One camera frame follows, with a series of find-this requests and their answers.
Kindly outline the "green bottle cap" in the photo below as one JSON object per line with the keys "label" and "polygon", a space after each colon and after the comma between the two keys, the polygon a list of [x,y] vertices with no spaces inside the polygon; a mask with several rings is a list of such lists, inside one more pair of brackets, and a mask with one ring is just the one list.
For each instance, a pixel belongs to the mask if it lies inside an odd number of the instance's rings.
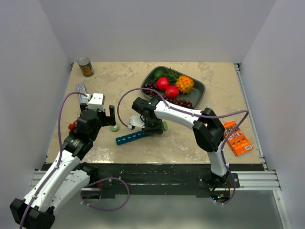
{"label": "green bottle cap", "polygon": [[112,132],[117,132],[119,129],[120,129],[119,124],[110,126],[110,130],[111,130]]}

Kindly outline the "teal weekly pill organizer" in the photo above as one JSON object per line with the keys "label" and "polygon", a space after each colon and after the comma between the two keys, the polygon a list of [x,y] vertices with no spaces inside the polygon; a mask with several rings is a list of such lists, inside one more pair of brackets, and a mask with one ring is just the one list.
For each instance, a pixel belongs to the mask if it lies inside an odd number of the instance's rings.
{"label": "teal weekly pill organizer", "polygon": [[116,145],[120,146],[120,145],[129,143],[129,142],[132,142],[132,141],[136,141],[136,140],[148,137],[148,136],[151,136],[151,135],[150,134],[144,134],[143,131],[137,131],[137,132],[133,132],[133,133],[128,134],[128,135],[117,137],[115,139],[115,141],[116,141]]}

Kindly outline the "green pill bottle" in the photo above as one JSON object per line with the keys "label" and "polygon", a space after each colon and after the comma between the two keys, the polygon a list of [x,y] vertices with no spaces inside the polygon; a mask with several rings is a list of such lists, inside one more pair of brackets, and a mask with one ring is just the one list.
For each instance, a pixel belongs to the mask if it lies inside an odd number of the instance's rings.
{"label": "green pill bottle", "polygon": [[167,131],[168,130],[168,125],[165,121],[162,122],[162,128],[163,128],[163,131]]}

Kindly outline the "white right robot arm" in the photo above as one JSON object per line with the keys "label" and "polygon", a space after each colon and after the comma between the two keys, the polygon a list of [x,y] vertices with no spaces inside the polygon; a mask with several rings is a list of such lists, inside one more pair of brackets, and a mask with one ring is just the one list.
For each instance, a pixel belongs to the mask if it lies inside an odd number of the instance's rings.
{"label": "white right robot arm", "polygon": [[207,152],[210,160],[210,176],[203,180],[214,188],[226,186],[229,176],[222,150],[224,126],[212,109],[205,108],[201,111],[183,108],[156,96],[149,101],[138,97],[133,102],[132,109],[144,119],[143,131],[152,131],[158,124],[162,124],[162,120],[191,129],[197,145]]}

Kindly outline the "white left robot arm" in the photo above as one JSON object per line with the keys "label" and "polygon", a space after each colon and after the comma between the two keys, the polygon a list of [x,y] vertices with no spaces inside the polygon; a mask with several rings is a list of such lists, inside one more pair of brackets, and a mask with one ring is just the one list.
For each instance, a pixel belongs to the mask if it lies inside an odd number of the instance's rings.
{"label": "white left robot arm", "polygon": [[93,167],[80,161],[93,147],[100,129],[114,126],[115,108],[106,115],[102,105],[81,104],[77,121],[60,141],[59,153],[38,184],[23,198],[14,199],[10,210],[20,228],[49,229],[59,208],[84,186],[94,187],[99,176]]}

